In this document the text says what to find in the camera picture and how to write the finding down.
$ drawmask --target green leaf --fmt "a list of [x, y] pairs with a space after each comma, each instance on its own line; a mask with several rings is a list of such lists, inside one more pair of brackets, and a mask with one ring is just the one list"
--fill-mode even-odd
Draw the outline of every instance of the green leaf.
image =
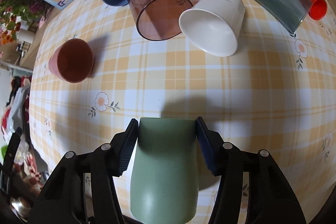
[[6, 26], [6, 29], [8, 31], [12, 31], [12, 30], [14, 30], [14, 28], [15, 28], [15, 22], [13, 22], [13, 21], [9, 22], [8, 25]]
[[14, 39], [14, 41], [16, 41], [16, 32], [12, 33], [12, 38]]

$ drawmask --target flower print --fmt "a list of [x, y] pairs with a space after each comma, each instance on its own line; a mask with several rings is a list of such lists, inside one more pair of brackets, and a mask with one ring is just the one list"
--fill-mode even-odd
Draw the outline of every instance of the flower print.
[[193, 5], [195, 5], [196, 3], [198, 3], [201, 0], [190, 0], [192, 2]]
[[100, 111], [100, 112], [102, 112], [102, 111], [106, 111], [107, 108], [109, 107], [109, 108], [111, 108], [116, 113], [117, 109], [119, 109], [119, 110], [121, 109], [118, 106], [119, 102], [117, 102], [116, 104], [114, 104], [114, 101], [113, 101], [109, 105], [109, 97], [107, 96], [107, 94], [105, 92], [99, 92], [97, 94], [97, 97], [96, 97], [94, 103], [95, 103], [96, 108], [91, 107], [90, 112], [88, 113], [88, 115], [89, 116], [91, 115], [92, 118], [96, 116], [96, 114], [97, 114], [96, 111], [97, 110]]
[[306, 45], [299, 39], [296, 39], [294, 42], [296, 52], [300, 54], [301, 57], [307, 58], [308, 52]]
[[109, 97], [105, 92], [99, 92], [94, 104], [98, 111], [105, 111], [107, 109], [107, 105], [109, 104]]

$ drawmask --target red cup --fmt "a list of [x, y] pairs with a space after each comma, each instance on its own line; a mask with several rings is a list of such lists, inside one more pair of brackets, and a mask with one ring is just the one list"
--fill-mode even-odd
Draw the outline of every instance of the red cup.
[[314, 20], [322, 19], [327, 13], [327, 2], [325, 0], [311, 0], [313, 2], [308, 12], [309, 16]]
[[74, 38], [60, 46], [49, 59], [49, 70], [69, 83], [87, 78], [93, 68], [93, 53], [82, 39]]

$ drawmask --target white cup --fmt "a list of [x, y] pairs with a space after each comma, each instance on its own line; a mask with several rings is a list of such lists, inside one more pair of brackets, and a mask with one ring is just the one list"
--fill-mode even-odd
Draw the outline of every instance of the white cup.
[[196, 47], [227, 57], [238, 47], [245, 6], [242, 0], [201, 0], [179, 18], [182, 33]]

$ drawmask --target plaid tablecloth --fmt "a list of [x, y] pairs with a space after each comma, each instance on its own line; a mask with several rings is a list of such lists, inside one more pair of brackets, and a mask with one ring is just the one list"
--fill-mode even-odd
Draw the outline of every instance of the plaid tablecloth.
[[[328, 5], [322, 20], [307, 16], [292, 37], [254, 0], [243, 2], [238, 50], [228, 58], [197, 49], [183, 34], [143, 39], [129, 7], [70, 4], [45, 32], [31, 85], [31, 140], [50, 169], [69, 150], [86, 153], [110, 142], [132, 118], [202, 116], [241, 150], [269, 150], [311, 220], [336, 181], [336, 16]], [[48, 69], [50, 56], [72, 37], [87, 41], [96, 56], [92, 77], [79, 84]], [[128, 216], [133, 157], [115, 179]], [[219, 184], [204, 162], [199, 165], [191, 223], [208, 222]], [[241, 222], [247, 195], [246, 183]]]

